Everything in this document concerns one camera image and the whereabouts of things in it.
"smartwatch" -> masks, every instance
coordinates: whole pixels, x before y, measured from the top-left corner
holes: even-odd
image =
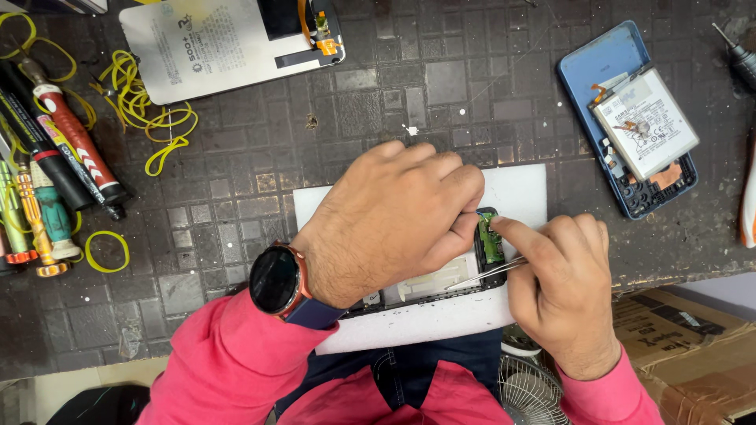
[[[255,260],[249,294],[266,315],[310,329],[325,329],[346,313],[312,298],[304,254],[279,241]]]

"hand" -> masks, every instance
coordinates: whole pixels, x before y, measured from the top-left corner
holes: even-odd
[[[292,241],[315,299],[346,309],[473,245],[484,179],[459,155],[390,141],[357,158]]]
[[[621,355],[612,328],[612,275],[606,223],[591,214],[559,216],[540,231],[497,217],[491,228],[528,259],[508,272],[510,311],[567,376],[594,380]]]

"blue watch strap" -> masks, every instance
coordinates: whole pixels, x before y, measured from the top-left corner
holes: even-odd
[[[322,330],[334,324],[346,313],[346,309],[335,309],[316,299],[302,297],[297,307],[286,316],[286,323],[298,324],[310,329]]]

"qr code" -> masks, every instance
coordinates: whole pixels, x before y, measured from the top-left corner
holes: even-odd
[[[181,76],[178,75],[178,71],[168,71],[168,78],[171,80],[171,85],[183,83]]]

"cardboard box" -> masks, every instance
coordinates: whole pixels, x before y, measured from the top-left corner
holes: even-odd
[[[620,298],[614,328],[667,425],[756,411],[756,324],[654,289]]]

